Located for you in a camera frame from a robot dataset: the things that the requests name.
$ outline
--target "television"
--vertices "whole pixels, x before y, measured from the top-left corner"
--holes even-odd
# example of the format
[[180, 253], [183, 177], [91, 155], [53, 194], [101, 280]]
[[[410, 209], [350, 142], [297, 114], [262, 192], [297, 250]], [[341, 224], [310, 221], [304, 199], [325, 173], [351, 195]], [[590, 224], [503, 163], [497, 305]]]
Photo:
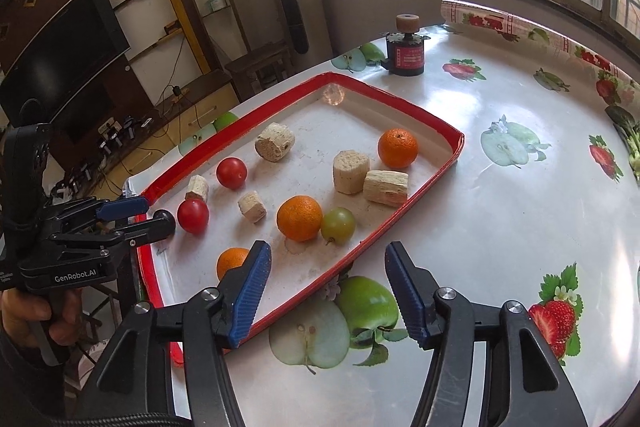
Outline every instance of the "television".
[[13, 126], [25, 102], [54, 121], [84, 86], [129, 49], [109, 0], [71, 0], [31, 39], [0, 84], [0, 105]]

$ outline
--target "wooden block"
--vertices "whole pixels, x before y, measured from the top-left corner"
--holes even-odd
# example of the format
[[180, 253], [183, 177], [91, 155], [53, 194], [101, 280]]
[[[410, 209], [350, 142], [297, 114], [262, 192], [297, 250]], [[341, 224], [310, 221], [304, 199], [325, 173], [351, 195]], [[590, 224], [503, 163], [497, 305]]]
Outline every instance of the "wooden block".
[[407, 198], [409, 174], [395, 171], [369, 171], [364, 180], [364, 198], [389, 206], [401, 206]]
[[270, 123], [255, 139], [255, 152], [268, 162], [277, 162], [289, 153], [296, 142], [286, 125]]
[[362, 190], [370, 160], [354, 150], [340, 151], [334, 158], [334, 186], [342, 194], [357, 194]]
[[187, 185], [187, 193], [184, 195], [185, 200], [202, 200], [207, 202], [209, 196], [209, 184], [206, 179], [196, 174], [189, 180]]
[[257, 223], [267, 215], [267, 209], [264, 207], [258, 192], [255, 190], [242, 196], [242, 198], [238, 200], [238, 206], [240, 207], [242, 215], [252, 223]]

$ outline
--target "tray rim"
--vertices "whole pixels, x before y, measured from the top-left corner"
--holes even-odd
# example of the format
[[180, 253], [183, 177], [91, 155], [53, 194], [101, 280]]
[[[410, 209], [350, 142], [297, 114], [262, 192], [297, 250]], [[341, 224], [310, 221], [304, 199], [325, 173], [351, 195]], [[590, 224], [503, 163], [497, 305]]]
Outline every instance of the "tray rim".
[[[452, 155], [425, 184], [418, 188], [418, 190], [416, 190], [416, 192], [409, 197], [402, 206], [383, 221], [382, 224], [380, 224], [380, 226], [369, 234], [362, 242], [356, 245], [353, 250], [342, 257], [340, 261], [334, 264], [334, 266], [329, 270], [325, 271], [302, 291], [292, 296], [292, 298], [284, 302], [284, 304], [280, 305], [253, 324], [251, 326], [249, 336], [242, 341], [243, 343], [265, 330], [279, 317], [291, 311], [295, 306], [300, 304], [300, 302], [318, 291], [323, 285], [327, 284], [333, 277], [340, 273], [340, 271], [349, 263], [352, 263], [364, 250], [375, 243], [380, 236], [389, 230], [391, 226], [409, 210], [409, 208], [414, 206], [416, 201], [420, 199], [425, 192], [443, 176], [453, 163], [457, 161], [465, 144], [465, 136], [462, 132], [425, 109], [414, 105], [404, 98], [400, 98], [389, 92], [378, 89], [377, 87], [369, 86], [369, 84], [365, 84], [363, 81], [357, 80], [351, 76], [329, 71], [317, 74], [297, 86], [292, 86], [290, 89], [280, 95], [277, 95], [271, 100], [268, 100], [242, 118], [239, 118], [239, 120], [224, 128], [222, 131], [209, 137], [202, 144], [191, 150], [186, 156], [178, 160], [173, 166], [168, 168], [163, 174], [158, 176], [155, 181], [143, 190], [142, 196], [147, 199], [149, 206], [155, 204], [162, 195], [175, 187], [175, 185], [195, 169], [207, 162], [212, 156], [230, 146], [233, 142], [254, 130], [255, 127], [264, 123], [275, 114], [328, 84], [338, 84], [345, 89], [352, 90], [366, 96], [367, 98], [371, 98], [377, 102], [387, 105], [388, 107], [394, 108], [395, 110], [399, 110], [414, 120], [427, 125], [447, 141], [451, 147]], [[146, 214], [140, 214], [134, 218], [137, 223], [146, 221], [146, 219]], [[136, 248], [136, 250], [138, 254], [138, 264], [140, 266], [140, 275], [145, 283], [148, 299], [153, 306], [157, 308], [162, 307], [164, 306], [164, 302], [162, 301], [162, 294], [158, 284], [156, 269], [154, 267], [151, 245], [143, 245], [142, 247]], [[182, 365], [184, 363], [182, 350], [177, 343], [171, 343], [170, 354], [175, 364]]]

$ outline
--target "orange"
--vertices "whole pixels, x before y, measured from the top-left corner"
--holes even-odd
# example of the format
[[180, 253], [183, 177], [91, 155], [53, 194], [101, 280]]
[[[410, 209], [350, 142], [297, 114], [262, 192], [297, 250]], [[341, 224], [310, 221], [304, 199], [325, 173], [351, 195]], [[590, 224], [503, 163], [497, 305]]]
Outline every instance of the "orange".
[[228, 248], [223, 251], [218, 257], [218, 264], [216, 264], [218, 280], [222, 281], [227, 270], [242, 266], [247, 255], [249, 255], [249, 251], [246, 248]]
[[278, 209], [278, 229], [292, 241], [313, 239], [322, 225], [322, 208], [314, 198], [293, 196]]
[[389, 129], [378, 140], [378, 155], [391, 169], [404, 169], [418, 157], [418, 142], [404, 129]]

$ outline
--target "stool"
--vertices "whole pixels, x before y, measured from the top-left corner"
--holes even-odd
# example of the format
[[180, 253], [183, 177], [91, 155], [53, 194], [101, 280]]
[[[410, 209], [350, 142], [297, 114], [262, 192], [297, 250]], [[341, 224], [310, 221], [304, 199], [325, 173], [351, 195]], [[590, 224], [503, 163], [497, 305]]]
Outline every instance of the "stool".
[[289, 47], [285, 41], [270, 42], [229, 62], [225, 69], [231, 73], [232, 83], [236, 88], [240, 102], [248, 100], [255, 94], [251, 85], [251, 74], [265, 66], [272, 66], [276, 72], [276, 78], [281, 82], [283, 77], [280, 62], [282, 62], [288, 76], [293, 76], [296, 73], [291, 63]]

